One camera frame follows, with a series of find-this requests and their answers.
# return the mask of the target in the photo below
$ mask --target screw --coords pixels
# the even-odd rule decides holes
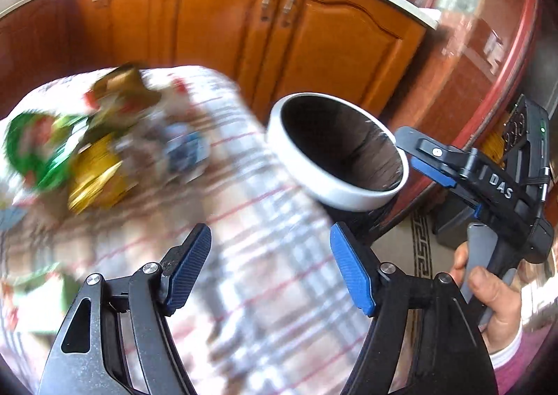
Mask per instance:
[[[395,265],[392,263],[382,263],[380,270],[384,272],[384,274],[393,274],[395,272]]]
[[[157,272],[159,265],[157,263],[147,263],[143,268],[144,274],[152,274],[153,272]]]
[[[451,278],[451,275],[447,274],[446,272],[441,272],[440,274],[438,274],[438,278],[440,279],[440,282],[442,282],[442,283],[453,282],[453,278]]]
[[[101,280],[100,274],[91,274],[90,276],[87,277],[86,282],[88,285],[96,285],[97,283],[99,283],[100,280]]]

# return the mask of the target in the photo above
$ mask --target trash can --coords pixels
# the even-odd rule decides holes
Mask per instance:
[[[310,195],[341,211],[379,209],[408,178],[407,157],[393,134],[370,113],[337,97],[284,97],[273,106],[266,138]]]

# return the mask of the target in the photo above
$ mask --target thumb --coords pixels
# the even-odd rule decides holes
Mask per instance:
[[[521,295],[480,266],[471,271],[469,286],[477,299],[493,310],[485,331],[489,352],[508,346],[521,324]]]

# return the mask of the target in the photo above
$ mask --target plaid tablecloth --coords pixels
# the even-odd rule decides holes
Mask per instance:
[[[29,109],[82,111],[83,93],[106,72],[35,89],[0,125]],[[183,189],[154,189],[109,211],[86,211],[56,231],[27,216],[2,236],[0,275],[55,262],[80,281],[96,271],[107,279],[130,275],[204,221],[213,234],[209,258],[186,306],[169,319],[198,393],[338,394],[369,319],[353,306],[333,261],[325,212],[266,147],[233,82],[193,66],[145,73],[147,85],[172,76],[187,83],[191,123],[210,141],[205,173]],[[50,342],[11,333],[2,321],[0,351],[37,391]],[[146,390],[129,321],[124,332],[130,373]]]

